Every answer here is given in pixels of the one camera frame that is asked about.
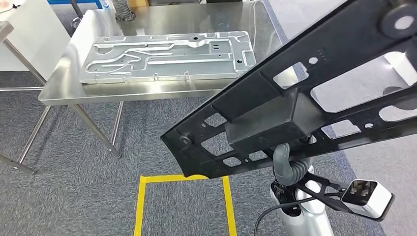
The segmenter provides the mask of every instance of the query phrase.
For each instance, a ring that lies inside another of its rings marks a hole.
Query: gray carpet
[[[75,17],[69,7],[56,10],[63,24]],[[0,72],[0,86],[34,84],[27,72]],[[42,112],[37,92],[0,93],[0,153],[16,159]],[[68,107],[53,107],[25,164],[38,170],[27,176],[0,165],[0,232],[7,236],[132,235],[140,175],[179,174],[159,136],[206,98],[127,102],[114,159]],[[107,137],[118,104],[85,104]],[[354,178],[344,153],[315,159],[318,174]],[[273,205],[272,170],[230,177],[239,236],[252,234],[258,215]],[[147,185],[143,235],[228,235],[219,179]],[[384,235],[380,225],[328,210],[335,235]],[[260,235],[286,235],[276,213],[260,226]]]

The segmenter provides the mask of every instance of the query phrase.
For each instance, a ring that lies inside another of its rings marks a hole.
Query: rectangular hole
[[[211,115],[205,119],[204,122],[210,126],[218,127],[219,125],[224,124],[226,119],[219,113],[215,113],[214,115]]]
[[[348,119],[322,127],[323,132],[330,139],[338,139],[348,135],[360,133],[360,129]]]
[[[249,159],[251,161],[258,161],[267,158],[268,156],[263,151],[257,151],[249,154]]]
[[[242,164],[242,162],[236,157],[228,157],[226,159],[223,159],[223,163],[229,167],[235,167]]]
[[[394,106],[382,108],[379,111],[381,119],[387,122],[397,122],[406,120],[409,118],[417,117],[417,109],[414,110],[402,110]]]
[[[301,62],[297,62],[294,65],[288,67],[281,73],[274,76],[273,80],[281,88],[287,89],[296,83],[308,78],[307,69]]]
[[[386,55],[391,55],[390,62]],[[407,88],[417,80],[405,53],[386,55],[318,85],[311,96],[325,111],[336,113],[393,92],[394,88]],[[404,61],[410,66],[403,66]]]
[[[226,132],[222,132],[214,137],[211,137],[210,139],[207,139],[201,143],[201,146],[215,156],[233,151],[233,148],[229,146],[229,143],[227,142]]]

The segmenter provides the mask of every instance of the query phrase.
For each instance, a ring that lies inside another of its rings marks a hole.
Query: yellow tape square
[[[173,181],[190,181],[190,180],[199,180],[199,179],[208,179],[205,176],[194,175],[190,177],[184,177],[183,175],[168,175],[168,176],[141,176],[139,178],[139,190],[138,190],[138,200],[136,202],[136,220],[135,228],[133,231],[134,236],[140,236],[142,232],[142,219],[143,219],[143,210],[145,205],[145,190],[147,183],[161,183],[161,182],[173,182]],[[232,192],[230,190],[229,177],[222,177],[223,180],[223,190],[224,190],[224,199],[226,204],[226,214],[227,214],[227,224],[229,226],[229,235],[237,236],[236,232],[236,223],[235,223],[235,214],[233,213],[233,203],[232,203]]]

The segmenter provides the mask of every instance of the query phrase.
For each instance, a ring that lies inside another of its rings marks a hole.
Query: metal bar
[[[27,174],[33,175],[35,173],[34,169],[24,166],[22,164],[19,164],[18,162],[15,162],[3,155],[0,155],[0,161],[16,170],[25,172]]]
[[[39,82],[41,82],[43,85],[46,84],[46,80],[43,78],[43,76],[37,71],[37,69],[13,46],[13,44],[8,40],[5,39],[3,41],[5,46],[13,53],[19,61],[26,66],[26,68],[34,75],[35,78],[38,79]]]
[[[116,141],[116,136],[117,136],[119,123],[120,123],[121,112],[123,110],[123,104],[124,104],[123,101],[120,102],[120,104],[119,104],[119,109],[118,109],[118,114],[116,116],[115,126],[113,126],[113,134],[112,134],[112,145],[113,146],[115,145],[115,141]]]
[[[0,88],[0,92],[41,91],[43,87]]]
[[[69,2],[72,5],[72,8],[74,9],[75,13],[77,14],[78,18],[80,18],[80,20],[83,18],[83,13],[81,12],[80,8],[77,5],[77,1],[75,0],[69,0]]]
[[[109,142],[106,136],[101,132],[101,130],[97,127],[97,125],[91,120],[88,114],[80,107],[78,104],[70,105],[74,111],[78,113],[80,118],[83,122],[94,132],[98,138],[104,143],[104,145],[112,152],[113,156],[116,158],[120,158],[120,153],[116,150],[116,148]]]
[[[51,109],[51,106],[46,106],[45,109],[43,110],[42,115],[40,116],[40,118],[38,120],[38,123],[36,124],[35,128],[33,129],[32,133],[29,137],[29,140],[26,142],[25,148],[23,149],[22,153],[20,154],[20,157],[19,157],[19,160],[18,160],[19,164],[23,163],[23,161],[26,157],[26,154],[28,153],[30,147],[32,146],[32,143],[35,140],[36,135],[38,134],[40,127],[42,126],[43,122],[45,121],[45,118],[46,118],[50,109]]]

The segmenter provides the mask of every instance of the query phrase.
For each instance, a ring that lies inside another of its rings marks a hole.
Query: stainless steel table
[[[247,31],[257,62],[281,46],[262,1],[141,7],[132,11],[136,19],[128,23],[116,22],[111,10],[87,11],[38,98],[46,105],[72,106],[116,156],[119,154],[113,144],[123,101],[213,95],[234,79],[81,84],[78,75],[97,37]],[[292,69],[285,76],[297,79]],[[111,142],[78,105],[90,102],[121,102]]]

